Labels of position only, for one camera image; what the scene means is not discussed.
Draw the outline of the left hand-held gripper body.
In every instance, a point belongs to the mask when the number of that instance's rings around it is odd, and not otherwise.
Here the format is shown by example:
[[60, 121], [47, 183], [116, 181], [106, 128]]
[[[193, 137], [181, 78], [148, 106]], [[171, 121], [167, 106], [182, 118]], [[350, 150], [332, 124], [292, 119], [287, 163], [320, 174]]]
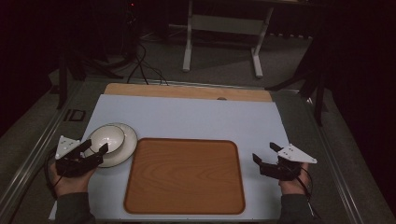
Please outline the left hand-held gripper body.
[[63, 135], [60, 137], [55, 152], [55, 166], [58, 175], [64, 177], [82, 176], [104, 162], [103, 159], [96, 159], [92, 155], [85, 155], [84, 157], [74, 156], [74, 149], [81, 143], [83, 142], [64, 137]]

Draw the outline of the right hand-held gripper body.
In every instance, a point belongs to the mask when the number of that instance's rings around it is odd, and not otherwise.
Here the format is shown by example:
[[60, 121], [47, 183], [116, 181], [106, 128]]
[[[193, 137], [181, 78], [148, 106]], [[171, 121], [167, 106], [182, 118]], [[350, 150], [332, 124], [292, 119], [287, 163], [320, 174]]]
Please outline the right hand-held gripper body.
[[261, 175], [281, 181], [291, 181], [300, 175], [302, 163], [316, 164], [318, 162], [293, 144], [282, 147], [276, 154], [278, 158], [276, 164], [263, 162], [263, 166], [259, 166]]

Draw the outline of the white bowl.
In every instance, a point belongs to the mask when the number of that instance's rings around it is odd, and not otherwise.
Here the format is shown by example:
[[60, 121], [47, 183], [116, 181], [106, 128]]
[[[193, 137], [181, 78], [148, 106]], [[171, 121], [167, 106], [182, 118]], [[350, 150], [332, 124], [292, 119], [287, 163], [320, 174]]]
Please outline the white bowl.
[[103, 145], [107, 145], [107, 154], [118, 150], [124, 143], [124, 131], [115, 125], [104, 125], [93, 131], [89, 139], [92, 141], [90, 150], [98, 152]]

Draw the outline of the person's right hand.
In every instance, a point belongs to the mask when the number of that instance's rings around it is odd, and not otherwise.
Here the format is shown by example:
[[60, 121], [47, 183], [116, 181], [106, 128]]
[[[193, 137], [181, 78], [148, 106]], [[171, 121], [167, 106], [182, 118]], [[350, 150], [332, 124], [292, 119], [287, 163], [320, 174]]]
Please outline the person's right hand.
[[287, 194], [302, 194], [305, 195], [310, 184], [310, 177], [308, 175], [308, 163], [302, 163], [302, 171], [297, 179], [292, 181], [278, 181], [280, 190], [283, 195]]

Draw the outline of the person's left hand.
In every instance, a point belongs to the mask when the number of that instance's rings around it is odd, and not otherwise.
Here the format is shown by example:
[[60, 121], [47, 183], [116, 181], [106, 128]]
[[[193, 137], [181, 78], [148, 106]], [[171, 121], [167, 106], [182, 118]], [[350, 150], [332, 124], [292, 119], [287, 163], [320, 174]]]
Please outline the person's left hand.
[[54, 163], [49, 167], [49, 169], [52, 188], [58, 197], [71, 193], [87, 192], [90, 179], [95, 172], [95, 169], [92, 169], [82, 176], [61, 177], [57, 174]]

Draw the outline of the white plate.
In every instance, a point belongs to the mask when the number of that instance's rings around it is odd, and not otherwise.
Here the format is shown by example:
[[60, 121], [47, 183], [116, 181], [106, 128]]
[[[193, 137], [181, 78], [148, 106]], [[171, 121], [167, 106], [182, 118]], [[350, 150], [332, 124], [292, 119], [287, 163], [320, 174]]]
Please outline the white plate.
[[[115, 125], [115, 126], [120, 127], [124, 131], [125, 139], [124, 139], [123, 145], [118, 150], [116, 150], [113, 153], [106, 154], [103, 156], [104, 162], [102, 164], [100, 164], [101, 168], [113, 167], [113, 166], [123, 163], [124, 161], [126, 161], [128, 158], [130, 158], [133, 155], [134, 150], [137, 145], [136, 132], [129, 125], [123, 124], [123, 123], [118, 123], [118, 122], [108, 123], [106, 125]], [[86, 156], [91, 155], [91, 152], [89, 149], [87, 151], [85, 151], [85, 155]]]

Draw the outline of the black metal stand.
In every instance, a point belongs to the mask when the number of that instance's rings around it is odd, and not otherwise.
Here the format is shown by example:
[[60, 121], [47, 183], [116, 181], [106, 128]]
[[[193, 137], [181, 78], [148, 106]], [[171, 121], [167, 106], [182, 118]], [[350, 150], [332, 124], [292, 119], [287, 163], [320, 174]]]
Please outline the black metal stand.
[[316, 93], [314, 118], [318, 126], [322, 125], [321, 111], [325, 89], [327, 56], [328, 52], [326, 48], [321, 46], [318, 41], [313, 40], [300, 61], [293, 77], [274, 86], [265, 87], [267, 91], [280, 91], [293, 83], [303, 80], [304, 84], [298, 93], [305, 99], [310, 98], [313, 92]]
[[129, 59], [124, 59], [116, 63], [101, 64], [78, 50], [66, 50], [62, 52], [59, 57], [59, 102], [57, 108], [61, 109], [68, 98], [68, 74], [71, 74], [76, 80], [84, 80], [87, 76], [84, 70], [84, 65], [86, 65], [106, 77], [120, 78], [119, 75], [111, 72], [111, 69], [122, 67], [128, 62]]

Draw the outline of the wooden tray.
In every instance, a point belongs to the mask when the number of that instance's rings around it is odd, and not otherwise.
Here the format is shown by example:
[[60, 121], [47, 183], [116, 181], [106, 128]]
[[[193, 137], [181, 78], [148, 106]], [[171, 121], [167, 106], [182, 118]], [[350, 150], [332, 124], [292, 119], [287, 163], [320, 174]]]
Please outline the wooden tray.
[[243, 213], [237, 145], [229, 140], [139, 140], [123, 205], [138, 215]]

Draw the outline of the white table mat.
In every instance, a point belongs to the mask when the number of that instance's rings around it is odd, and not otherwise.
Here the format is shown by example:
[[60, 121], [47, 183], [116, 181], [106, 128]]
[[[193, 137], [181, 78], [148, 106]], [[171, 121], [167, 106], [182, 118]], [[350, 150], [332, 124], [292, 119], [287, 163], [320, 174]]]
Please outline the white table mat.
[[280, 214], [277, 181], [260, 174], [252, 160], [257, 154], [277, 162], [269, 148], [289, 143], [276, 104], [231, 100], [200, 100], [103, 94], [84, 133], [89, 136], [110, 122], [131, 126], [137, 136], [230, 140], [236, 143], [241, 164], [246, 207], [239, 215], [133, 215], [123, 208], [132, 159], [100, 168], [91, 178], [91, 212], [98, 221], [265, 221]]

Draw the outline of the black equipment tower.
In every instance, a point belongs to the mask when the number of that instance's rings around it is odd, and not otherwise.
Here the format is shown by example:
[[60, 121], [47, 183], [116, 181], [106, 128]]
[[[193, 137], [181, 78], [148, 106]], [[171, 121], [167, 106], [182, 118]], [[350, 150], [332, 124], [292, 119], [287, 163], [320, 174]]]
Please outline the black equipment tower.
[[136, 54], [139, 35], [138, 0], [121, 0], [122, 37], [120, 53], [125, 59], [132, 59]]

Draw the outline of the metal floor rail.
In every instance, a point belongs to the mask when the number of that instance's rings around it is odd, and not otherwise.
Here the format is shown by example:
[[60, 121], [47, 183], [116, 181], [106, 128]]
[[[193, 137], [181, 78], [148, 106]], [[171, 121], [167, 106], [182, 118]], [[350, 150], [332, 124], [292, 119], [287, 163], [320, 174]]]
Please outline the metal floor rail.
[[[311, 98], [304, 100], [304, 106], [309, 114], [316, 111], [316, 105]], [[349, 224], [363, 224], [361, 213], [355, 203], [353, 195], [351, 194], [350, 187], [348, 186], [346, 179], [342, 174], [339, 163], [332, 152], [332, 147], [326, 133], [323, 131], [322, 127], [318, 125], [316, 117], [313, 114], [310, 114], [310, 120], [314, 123], [318, 138], [325, 154], [328, 170], [332, 176], [332, 182], [336, 187], [339, 199], [341, 200], [343, 208], [346, 211]]]
[[62, 119], [66, 115], [67, 107], [73, 101], [77, 92], [81, 89], [82, 82], [75, 82], [70, 85], [66, 100], [59, 109], [56, 109], [47, 123], [42, 134], [39, 136], [33, 147], [30, 147], [25, 160], [12, 177], [4, 193], [0, 196], [0, 222], [7, 220], [17, 212], [24, 195], [30, 188], [35, 176], [40, 172], [42, 161], [46, 157], [47, 147], [50, 139], [57, 131]]

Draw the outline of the white metal table frame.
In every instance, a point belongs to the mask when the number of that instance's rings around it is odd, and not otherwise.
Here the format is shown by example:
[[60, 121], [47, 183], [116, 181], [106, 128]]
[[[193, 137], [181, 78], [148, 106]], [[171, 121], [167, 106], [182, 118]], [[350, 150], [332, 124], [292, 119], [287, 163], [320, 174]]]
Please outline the white metal table frame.
[[191, 70], [191, 53], [192, 53], [192, 31], [209, 31], [240, 35], [256, 35], [258, 42], [250, 50], [253, 67], [256, 78], [262, 78], [262, 64], [260, 60], [260, 51], [265, 38], [274, 8], [269, 7], [265, 13], [263, 21], [250, 19], [237, 19], [218, 16], [208, 16], [193, 13], [193, 0], [189, 0], [188, 18], [187, 18], [187, 41], [183, 58], [182, 70], [189, 72]]

